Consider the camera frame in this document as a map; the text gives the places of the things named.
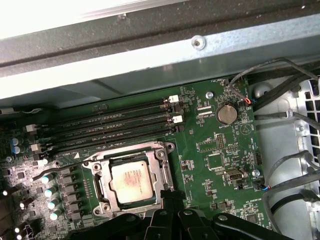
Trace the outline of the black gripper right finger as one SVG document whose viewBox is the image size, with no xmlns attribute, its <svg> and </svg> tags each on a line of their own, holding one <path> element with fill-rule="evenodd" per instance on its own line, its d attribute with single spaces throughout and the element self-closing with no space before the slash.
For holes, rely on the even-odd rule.
<svg viewBox="0 0 320 240">
<path fill-rule="evenodd" d="M 184 237 L 189 240 L 281 240 L 283 236 L 260 225 L 229 213 L 217 213 L 211 220 L 201 217 L 195 210 L 187 209 L 182 191 L 173 191 L 174 209 Z"/>
</svg>

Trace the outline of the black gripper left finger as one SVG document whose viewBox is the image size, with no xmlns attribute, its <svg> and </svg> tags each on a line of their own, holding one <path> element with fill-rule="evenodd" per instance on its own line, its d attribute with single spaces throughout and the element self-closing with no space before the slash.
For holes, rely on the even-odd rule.
<svg viewBox="0 0 320 240">
<path fill-rule="evenodd" d="M 172 236 L 175 192 L 160 192 L 161 206 L 152 216 L 124 213 L 86 230 L 73 231 L 68 240 L 165 240 Z"/>
</svg>

